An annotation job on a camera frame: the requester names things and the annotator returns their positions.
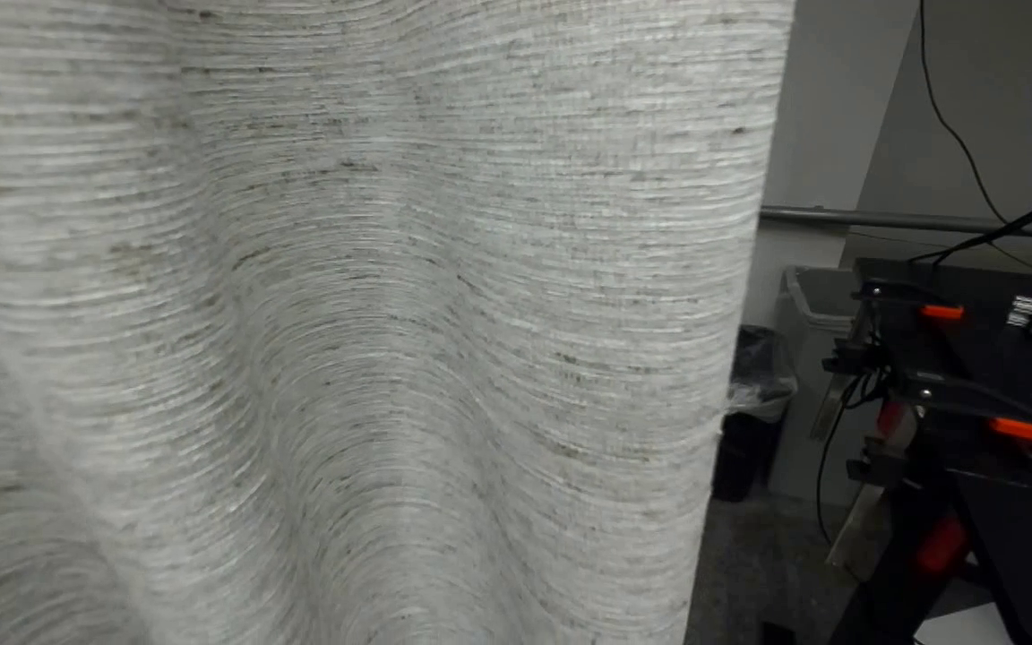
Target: curtain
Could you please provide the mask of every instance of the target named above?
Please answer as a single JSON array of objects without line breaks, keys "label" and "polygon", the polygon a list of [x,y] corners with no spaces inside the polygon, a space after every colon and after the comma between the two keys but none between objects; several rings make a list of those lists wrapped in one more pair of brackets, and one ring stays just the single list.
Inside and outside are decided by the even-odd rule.
[{"label": "curtain", "polygon": [[682,642],[785,0],[0,0],[0,645]]}]

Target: orange clip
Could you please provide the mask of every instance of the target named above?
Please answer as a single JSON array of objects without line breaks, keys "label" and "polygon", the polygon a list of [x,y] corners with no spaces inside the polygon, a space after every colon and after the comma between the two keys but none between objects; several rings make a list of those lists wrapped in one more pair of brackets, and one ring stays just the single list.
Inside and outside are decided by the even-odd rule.
[{"label": "orange clip", "polygon": [[1016,416],[990,416],[990,429],[1003,441],[1013,441],[1021,448],[1032,448],[1032,420]]},{"label": "orange clip", "polygon": [[916,312],[928,322],[960,322],[969,316],[964,306],[935,306],[935,301],[921,306]]}]

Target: floor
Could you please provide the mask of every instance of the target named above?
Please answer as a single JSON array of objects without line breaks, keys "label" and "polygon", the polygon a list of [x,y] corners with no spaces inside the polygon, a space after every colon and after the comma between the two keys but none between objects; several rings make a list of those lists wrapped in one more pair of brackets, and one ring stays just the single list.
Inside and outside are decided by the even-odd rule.
[{"label": "floor", "polygon": [[760,645],[762,622],[819,645],[852,579],[824,567],[824,541],[799,503],[717,503],[702,529],[687,645]]}]

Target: curtain fold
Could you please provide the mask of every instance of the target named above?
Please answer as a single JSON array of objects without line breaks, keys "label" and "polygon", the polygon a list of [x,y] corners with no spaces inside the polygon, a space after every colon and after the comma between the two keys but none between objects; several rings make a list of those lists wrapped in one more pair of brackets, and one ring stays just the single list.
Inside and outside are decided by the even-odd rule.
[{"label": "curtain fold", "polygon": [[0,0],[0,642],[682,642],[785,25]]}]

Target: textured fabric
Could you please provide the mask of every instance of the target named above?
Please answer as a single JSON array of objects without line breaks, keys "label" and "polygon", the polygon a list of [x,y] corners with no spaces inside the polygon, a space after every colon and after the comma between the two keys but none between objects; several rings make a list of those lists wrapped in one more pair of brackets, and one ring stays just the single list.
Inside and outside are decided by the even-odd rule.
[{"label": "textured fabric", "polygon": [[682,642],[785,0],[0,0],[0,642]]}]

